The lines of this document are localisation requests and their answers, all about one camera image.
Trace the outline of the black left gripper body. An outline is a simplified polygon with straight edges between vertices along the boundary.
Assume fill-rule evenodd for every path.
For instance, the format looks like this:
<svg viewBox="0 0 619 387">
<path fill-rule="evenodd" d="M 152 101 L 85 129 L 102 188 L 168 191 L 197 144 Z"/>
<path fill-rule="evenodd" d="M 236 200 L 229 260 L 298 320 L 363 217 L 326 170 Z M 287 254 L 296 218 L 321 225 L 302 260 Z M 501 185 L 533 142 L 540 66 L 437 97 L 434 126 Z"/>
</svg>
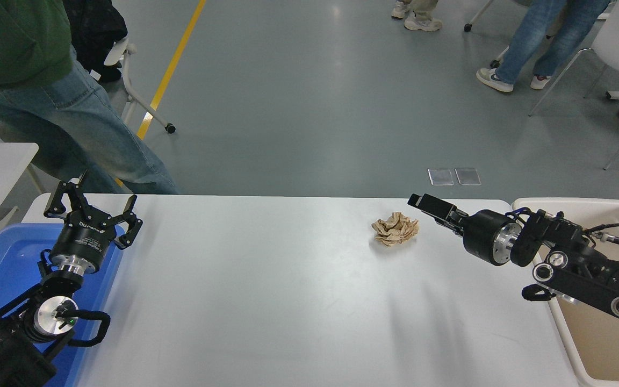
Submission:
<svg viewBox="0 0 619 387">
<path fill-rule="evenodd" d="M 50 260 L 62 257 L 79 257 L 91 264 L 101 264 L 106 257 L 110 242 L 116 237 L 115 226 L 103 226 L 96 216 L 87 219 L 79 213 L 71 213 L 50 252 Z"/>
</svg>

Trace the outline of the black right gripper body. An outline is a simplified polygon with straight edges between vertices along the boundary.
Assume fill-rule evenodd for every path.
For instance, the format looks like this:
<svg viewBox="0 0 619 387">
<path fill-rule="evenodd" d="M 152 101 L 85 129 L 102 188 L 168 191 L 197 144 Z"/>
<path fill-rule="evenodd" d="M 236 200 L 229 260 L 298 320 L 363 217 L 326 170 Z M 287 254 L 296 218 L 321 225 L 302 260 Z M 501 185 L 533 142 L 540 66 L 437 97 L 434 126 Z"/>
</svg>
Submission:
<svg viewBox="0 0 619 387">
<path fill-rule="evenodd" d="M 482 260 L 501 266 L 517 237 L 517 222 L 494 211 L 479 211 L 464 220 L 464 248 Z"/>
</svg>

